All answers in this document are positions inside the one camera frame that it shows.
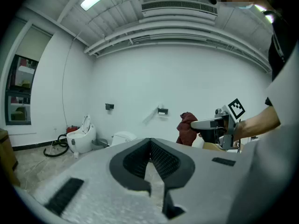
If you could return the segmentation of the dark red cloth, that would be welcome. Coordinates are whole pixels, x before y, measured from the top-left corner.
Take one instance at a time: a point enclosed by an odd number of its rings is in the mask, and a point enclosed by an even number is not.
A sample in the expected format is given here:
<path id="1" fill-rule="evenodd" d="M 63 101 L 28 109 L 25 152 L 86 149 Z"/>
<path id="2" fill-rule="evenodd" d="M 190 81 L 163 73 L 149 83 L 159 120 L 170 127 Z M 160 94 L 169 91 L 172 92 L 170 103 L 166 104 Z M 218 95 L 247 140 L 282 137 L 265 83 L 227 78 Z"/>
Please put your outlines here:
<path id="1" fill-rule="evenodd" d="M 197 121 L 197 118 L 191 112 L 182 113 L 180 117 L 182 120 L 177 126 L 179 134 L 176 142 L 191 147 L 198 134 L 191 128 L 191 123 Z"/>

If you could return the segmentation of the white toilet with lid sticker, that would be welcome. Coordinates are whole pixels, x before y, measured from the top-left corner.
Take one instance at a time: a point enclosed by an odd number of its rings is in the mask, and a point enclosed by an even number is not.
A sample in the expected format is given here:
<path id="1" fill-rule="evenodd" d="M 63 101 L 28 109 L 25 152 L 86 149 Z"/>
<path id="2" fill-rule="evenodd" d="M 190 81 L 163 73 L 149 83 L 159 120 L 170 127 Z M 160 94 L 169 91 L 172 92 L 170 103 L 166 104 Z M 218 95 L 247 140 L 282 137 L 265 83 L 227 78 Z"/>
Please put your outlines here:
<path id="1" fill-rule="evenodd" d="M 137 139 L 137 136 L 126 131 L 120 131 L 113 135 L 111 146 L 119 145 L 125 142 L 134 141 Z"/>

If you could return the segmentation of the flat brown cardboard box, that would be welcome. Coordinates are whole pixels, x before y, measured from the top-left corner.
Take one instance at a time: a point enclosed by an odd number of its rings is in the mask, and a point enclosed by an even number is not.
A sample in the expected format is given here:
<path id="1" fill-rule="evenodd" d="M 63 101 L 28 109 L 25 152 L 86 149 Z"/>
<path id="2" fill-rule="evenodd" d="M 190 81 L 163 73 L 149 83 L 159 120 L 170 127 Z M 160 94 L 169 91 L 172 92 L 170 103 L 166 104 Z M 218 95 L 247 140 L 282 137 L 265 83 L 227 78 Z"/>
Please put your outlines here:
<path id="1" fill-rule="evenodd" d="M 14 154 L 8 132 L 0 128 L 0 164 L 6 175 L 6 178 L 14 186 L 20 186 L 21 183 L 14 173 L 18 161 Z"/>

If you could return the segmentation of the white ceiling pipe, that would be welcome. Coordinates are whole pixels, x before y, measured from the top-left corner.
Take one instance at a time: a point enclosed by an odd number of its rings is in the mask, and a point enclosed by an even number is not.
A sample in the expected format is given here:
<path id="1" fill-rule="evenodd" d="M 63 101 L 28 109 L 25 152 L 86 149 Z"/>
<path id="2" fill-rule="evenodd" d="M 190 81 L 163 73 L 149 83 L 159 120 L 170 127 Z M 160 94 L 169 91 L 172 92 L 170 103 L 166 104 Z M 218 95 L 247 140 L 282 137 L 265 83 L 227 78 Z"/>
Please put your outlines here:
<path id="1" fill-rule="evenodd" d="M 254 46 L 223 30 L 194 22 L 167 22 L 143 24 L 114 32 L 84 52 L 97 58 L 127 49 L 154 45 L 185 45 L 211 48 L 239 56 L 257 65 L 266 73 L 271 72 L 266 55 Z"/>

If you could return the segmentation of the dark-framed window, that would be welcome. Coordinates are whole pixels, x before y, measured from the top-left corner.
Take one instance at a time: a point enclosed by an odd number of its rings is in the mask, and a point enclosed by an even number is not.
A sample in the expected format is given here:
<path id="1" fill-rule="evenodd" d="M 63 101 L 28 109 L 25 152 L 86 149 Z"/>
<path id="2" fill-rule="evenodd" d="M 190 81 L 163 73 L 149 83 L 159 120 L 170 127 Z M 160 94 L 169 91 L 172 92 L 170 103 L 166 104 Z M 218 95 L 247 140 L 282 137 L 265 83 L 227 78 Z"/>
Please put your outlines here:
<path id="1" fill-rule="evenodd" d="M 5 88 L 7 125 L 30 125 L 31 91 L 38 61 L 15 55 Z"/>

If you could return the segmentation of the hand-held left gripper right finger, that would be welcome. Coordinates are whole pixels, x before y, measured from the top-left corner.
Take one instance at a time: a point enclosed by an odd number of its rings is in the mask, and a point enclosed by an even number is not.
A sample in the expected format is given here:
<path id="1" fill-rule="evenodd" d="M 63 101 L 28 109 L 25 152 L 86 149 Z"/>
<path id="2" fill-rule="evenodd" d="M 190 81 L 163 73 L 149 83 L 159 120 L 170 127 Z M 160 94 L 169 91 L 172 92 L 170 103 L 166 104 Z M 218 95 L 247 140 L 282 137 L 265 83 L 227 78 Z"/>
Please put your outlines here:
<path id="1" fill-rule="evenodd" d="M 151 160 L 164 182 L 162 213 L 173 224 L 227 224 L 246 170 L 244 153 L 150 139 Z"/>

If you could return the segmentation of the white ceiling air conditioner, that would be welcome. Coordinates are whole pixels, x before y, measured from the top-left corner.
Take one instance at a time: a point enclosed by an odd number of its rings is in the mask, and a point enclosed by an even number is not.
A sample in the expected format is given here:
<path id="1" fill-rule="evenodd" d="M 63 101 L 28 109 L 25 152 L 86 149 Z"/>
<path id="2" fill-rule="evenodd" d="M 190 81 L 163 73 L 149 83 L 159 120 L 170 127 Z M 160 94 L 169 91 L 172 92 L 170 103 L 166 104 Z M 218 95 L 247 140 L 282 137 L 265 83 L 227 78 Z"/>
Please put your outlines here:
<path id="1" fill-rule="evenodd" d="M 192 0 L 155 0 L 141 6 L 144 17 L 185 15 L 215 21 L 218 16 L 216 6 Z"/>

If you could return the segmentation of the person's black top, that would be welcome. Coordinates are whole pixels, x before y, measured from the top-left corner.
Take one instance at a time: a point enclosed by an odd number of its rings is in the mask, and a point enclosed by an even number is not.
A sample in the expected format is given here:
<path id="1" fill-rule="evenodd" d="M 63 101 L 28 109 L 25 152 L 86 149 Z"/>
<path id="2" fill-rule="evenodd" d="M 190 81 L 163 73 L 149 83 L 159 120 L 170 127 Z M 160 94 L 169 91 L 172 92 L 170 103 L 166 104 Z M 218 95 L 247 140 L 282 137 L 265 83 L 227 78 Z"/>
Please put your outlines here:
<path id="1" fill-rule="evenodd" d="M 273 35 L 268 61 L 272 69 L 272 80 L 274 80 L 285 66 L 299 40 L 299 23 L 296 22 L 295 12 L 288 8 L 267 10 L 263 13 L 273 17 Z"/>

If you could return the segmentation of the white egg-shaped toilet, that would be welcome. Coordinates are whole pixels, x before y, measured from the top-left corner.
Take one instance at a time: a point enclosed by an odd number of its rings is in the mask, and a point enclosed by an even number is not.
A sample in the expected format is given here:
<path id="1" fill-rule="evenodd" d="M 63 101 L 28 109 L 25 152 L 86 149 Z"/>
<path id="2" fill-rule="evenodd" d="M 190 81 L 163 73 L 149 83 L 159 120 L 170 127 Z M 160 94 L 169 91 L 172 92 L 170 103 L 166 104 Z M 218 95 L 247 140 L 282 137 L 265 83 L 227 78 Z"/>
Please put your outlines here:
<path id="1" fill-rule="evenodd" d="M 81 127 L 66 136 L 68 146 L 73 153 L 84 154 L 93 149 L 93 141 L 96 141 L 96 129 L 91 123 L 89 114 L 85 115 Z"/>

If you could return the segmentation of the white roller blind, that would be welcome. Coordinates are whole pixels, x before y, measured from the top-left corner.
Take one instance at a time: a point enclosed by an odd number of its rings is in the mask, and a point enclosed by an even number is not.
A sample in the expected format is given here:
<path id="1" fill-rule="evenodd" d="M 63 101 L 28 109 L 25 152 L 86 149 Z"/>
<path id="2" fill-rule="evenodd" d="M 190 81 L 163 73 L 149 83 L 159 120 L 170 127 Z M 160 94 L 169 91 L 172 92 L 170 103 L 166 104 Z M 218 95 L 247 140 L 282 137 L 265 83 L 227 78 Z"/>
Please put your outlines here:
<path id="1" fill-rule="evenodd" d="M 41 56 L 51 38 L 51 34 L 32 26 L 22 39 L 16 51 L 16 55 L 40 61 Z"/>

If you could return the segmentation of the white wall grab bar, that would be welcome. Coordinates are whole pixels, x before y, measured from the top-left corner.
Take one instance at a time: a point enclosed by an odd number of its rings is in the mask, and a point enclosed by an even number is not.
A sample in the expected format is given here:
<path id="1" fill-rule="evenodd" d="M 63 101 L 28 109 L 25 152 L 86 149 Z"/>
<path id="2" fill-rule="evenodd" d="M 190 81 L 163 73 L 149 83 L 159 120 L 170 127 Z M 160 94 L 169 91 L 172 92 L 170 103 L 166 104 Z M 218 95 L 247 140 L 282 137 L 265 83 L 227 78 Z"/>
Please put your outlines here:
<path id="1" fill-rule="evenodd" d="M 147 125 L 151 119 L 158 113 L 158 109 L 163 108 L 162 104 L 159 104 L 157 107 L 155 107 L 142 121 L 144 125 Z"/>

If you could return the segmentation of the large tan cardboard box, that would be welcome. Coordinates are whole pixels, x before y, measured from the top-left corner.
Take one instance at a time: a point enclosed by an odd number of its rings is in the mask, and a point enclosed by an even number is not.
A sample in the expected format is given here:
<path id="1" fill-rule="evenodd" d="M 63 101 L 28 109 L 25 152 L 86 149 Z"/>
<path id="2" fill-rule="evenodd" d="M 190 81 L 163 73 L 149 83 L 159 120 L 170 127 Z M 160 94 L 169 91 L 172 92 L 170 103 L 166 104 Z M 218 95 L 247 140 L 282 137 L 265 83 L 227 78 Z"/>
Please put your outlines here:
<path id="1" fill-rule="evenodd" d="M 217 144 L 214 143 L 209 143 L 209 142 L 204 142 L 203 144 L 203 149 L 206 150 L 214 150 L 214 151 L 222 151 L 225 152 L 225 150 L 223 150 L 220 146 L 218 146 Z"/>

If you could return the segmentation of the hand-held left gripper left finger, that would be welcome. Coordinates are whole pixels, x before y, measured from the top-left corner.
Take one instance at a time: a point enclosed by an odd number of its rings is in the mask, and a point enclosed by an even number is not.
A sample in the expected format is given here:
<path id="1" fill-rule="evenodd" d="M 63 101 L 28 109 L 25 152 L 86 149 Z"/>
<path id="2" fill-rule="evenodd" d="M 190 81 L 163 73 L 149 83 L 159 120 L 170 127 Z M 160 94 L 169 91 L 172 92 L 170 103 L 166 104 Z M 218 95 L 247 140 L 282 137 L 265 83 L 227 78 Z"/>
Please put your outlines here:
<path id="1" fill-rule="evenodd" d="M 145 138 L 93 151 L 34 194 L 15 188 L 38 224 L 166 224 L 144 179 Z"/>

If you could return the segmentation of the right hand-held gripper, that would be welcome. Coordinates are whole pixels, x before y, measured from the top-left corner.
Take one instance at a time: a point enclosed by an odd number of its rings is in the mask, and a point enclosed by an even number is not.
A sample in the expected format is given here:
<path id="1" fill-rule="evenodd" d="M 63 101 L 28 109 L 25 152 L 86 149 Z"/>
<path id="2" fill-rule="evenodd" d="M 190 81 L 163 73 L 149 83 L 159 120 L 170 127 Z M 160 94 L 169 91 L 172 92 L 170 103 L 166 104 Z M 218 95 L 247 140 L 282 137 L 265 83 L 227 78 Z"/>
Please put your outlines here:
<path id="1" fill-rule="evenodd" d="M 214 119 L 194 121 L 191 129 L 199 133 L 204 142 L 218 144 L 222 150 L 241 150 L 241 140 L 235 144 L 236 125 L 245 113 L 239 99 L 215 110 Z"/>

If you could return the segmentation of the person's right forearm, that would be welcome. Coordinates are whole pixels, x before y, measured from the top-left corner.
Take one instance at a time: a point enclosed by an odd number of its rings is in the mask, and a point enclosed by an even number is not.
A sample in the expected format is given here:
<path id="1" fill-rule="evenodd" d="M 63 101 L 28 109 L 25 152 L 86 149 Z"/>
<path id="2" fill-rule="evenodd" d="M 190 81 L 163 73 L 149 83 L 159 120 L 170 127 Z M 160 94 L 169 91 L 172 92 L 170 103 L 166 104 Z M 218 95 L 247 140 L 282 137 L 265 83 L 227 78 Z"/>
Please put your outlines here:
<path id="1" fill-rule="evenodd" d="M 264 109 L 260 114 L 236 124 L 234 141 L 267 133 L 281 125 L 273 106 Z"/>

